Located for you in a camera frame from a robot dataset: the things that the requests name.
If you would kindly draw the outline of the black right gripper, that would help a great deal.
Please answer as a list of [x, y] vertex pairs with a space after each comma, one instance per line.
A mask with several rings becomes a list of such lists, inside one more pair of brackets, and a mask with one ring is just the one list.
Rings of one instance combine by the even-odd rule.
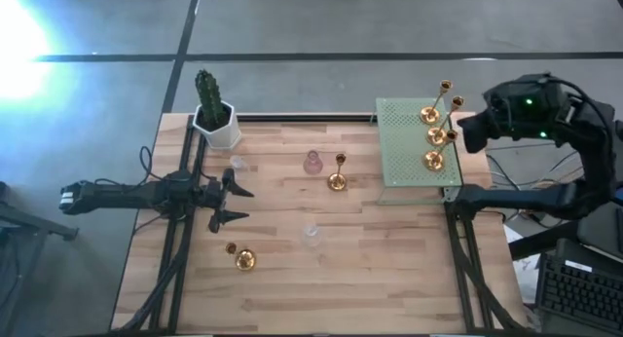
[[568, 99], [560, 79], [527, 74], [486, 91], [487, 110], [458, 120], [465, 149], [485, 149], [490, 139], [548, 138]]

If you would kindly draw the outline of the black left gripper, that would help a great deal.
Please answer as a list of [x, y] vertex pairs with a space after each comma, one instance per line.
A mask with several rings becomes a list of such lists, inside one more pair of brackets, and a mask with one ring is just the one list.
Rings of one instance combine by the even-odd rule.
[[229, 192], [235, 196], [253, 198], [254, 194], [243, 189], [235, 182], [235, 173], [226, 168], [220, 181], [209, 179], [208, 183], [199, 188], [196, 194], [196, 205], [214, 210], [208, 221], [208, 230], [217, 233], [221, 225], [248, 217], [248, 213], [226, 210], [226, 199]]

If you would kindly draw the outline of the gold metal candlestick holder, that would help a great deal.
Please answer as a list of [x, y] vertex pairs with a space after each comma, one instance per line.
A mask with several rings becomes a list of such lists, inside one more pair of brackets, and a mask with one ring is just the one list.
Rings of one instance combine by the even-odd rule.
[[251, 271], [256, 265], [256, 254], [249, 248], [238, 248], [235, 243], [227, 243], [225, 250], [234, 256], [235, 266], [240, 271]]
[[422, 156], [424, 166], [432, 171], [439, 171], [444, 168], [443, 153], [447, 147], [454, 143], [458, 138], [458, 132], [454, 130], [446, 131], [446, 138], [441, 145], [434, 146], [434, 149], [427, 151]]
[[438, 146], [444, 142], [446, 138], [445, 126], [450, 122], [452, 114], [455, 111], [459, 110], [463, 106], [463, 104], [464, 104], [464, 98], [462, 96], [456, 95], [452, 98], [451, 109], [448, 112], [448, 114], [445, 116], [442, 123], [439, 126], [430, 128], [428, 130], [426, 139], [431, 145]]
[[440, 113], [437, 110], [437, 105], [441, 98], [453, 87], [451, 80], [442, 80], [439, 84], [439, 93], [434, 100], [434, 103], [430, 106], [424, 107], [420, 112], [421, 121], [427, 125], [433, 125], [439, 120]]
[[335, 158], [337, 164], [337, 170], [330, 174], [327, 178], [327, 186], [332, 191], [343, 191], [346, 189], [348, 181], [342, 174], [342, 166], [345, 163], [347, 156], [345, 154], [338, 154]]

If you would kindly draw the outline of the pink ribbed glass candle holder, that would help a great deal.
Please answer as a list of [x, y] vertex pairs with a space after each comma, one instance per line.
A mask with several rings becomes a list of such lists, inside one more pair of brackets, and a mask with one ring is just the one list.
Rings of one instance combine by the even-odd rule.
[[317, 151], [311, 150], [308, 152], [306, 159], [303, 162], [304, 171], [309, 175], [316, 175], [321, 173], [323, 169], [323, 163]]

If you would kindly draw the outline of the white hexagonal plant pot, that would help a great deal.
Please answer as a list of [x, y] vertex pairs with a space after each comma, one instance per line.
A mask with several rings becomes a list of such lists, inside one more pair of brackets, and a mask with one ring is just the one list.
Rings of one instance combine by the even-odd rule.
[[238, 124], [237, 111], [234, 106], [222, 101], [229, 113], [227, 124], [217, 130], [209, 131], [201, 125], [202, 108], [198, 105], [193, 119], [193, 126], [206, 139], [208, 146], [214, 150], [232, 150], [240, 142], [242, 134]]

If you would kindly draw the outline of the green perforated metal shelf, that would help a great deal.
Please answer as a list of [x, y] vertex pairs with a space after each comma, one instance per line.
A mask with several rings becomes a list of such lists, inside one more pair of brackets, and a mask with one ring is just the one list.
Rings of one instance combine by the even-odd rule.
[[[462, 186], [463, 179], [454, 143], [444, 151], [444, 168], [432, 171], [422, 156], [434, 149], [427, 139], [430, 125], [421, 121], [420, 112], [434, 103], [433, 97], [386, 97], [376, 100], [375, 116], [381, 145], [383, 189], [381, 206], [443, 204], [445, 187]], [[446, 109], [440, 100], [437, 110]]]

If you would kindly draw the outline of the green cactus plant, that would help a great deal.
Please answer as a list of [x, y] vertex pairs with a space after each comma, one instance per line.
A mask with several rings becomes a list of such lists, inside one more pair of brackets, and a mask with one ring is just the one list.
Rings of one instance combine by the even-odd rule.
[[215, 77], [201, 69], [196, 76], [195, 85], [202, 107], [205, 128], [210, 131], [221, 128], [225, 124], [226, 112]]

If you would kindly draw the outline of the white printed paper sheet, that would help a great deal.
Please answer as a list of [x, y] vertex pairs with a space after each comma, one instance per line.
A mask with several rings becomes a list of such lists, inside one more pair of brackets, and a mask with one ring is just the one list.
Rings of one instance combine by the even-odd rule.
[[524, 303], [533, 304], [538, 283], [538, 264], [540, 255], [535, 254], [523, 259], [513, 260], [513, 267]]

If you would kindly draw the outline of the black computer keyboard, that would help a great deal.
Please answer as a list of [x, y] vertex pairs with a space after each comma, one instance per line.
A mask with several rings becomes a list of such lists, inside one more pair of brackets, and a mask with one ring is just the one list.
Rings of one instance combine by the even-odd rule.
[[537, 308], [623, 337], [623, 276], [544, 254]]

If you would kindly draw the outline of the dark metal stand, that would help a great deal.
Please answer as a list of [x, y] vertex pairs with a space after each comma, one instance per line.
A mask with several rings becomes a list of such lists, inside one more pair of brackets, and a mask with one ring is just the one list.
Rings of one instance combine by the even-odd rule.
[[49, 235], [66, 241], [78, 229], [24, 212], [8, 204], [9, 186], [0, 181], [0, 337], [10, 337]]

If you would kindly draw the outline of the black table edge frame bar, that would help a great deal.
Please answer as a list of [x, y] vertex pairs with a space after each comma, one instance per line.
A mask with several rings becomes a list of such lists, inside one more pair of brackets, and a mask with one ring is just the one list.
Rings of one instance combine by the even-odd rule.
[[238, 120], [245, 123], [375, 123], [376, 116], [372, 113], [240, 113]]

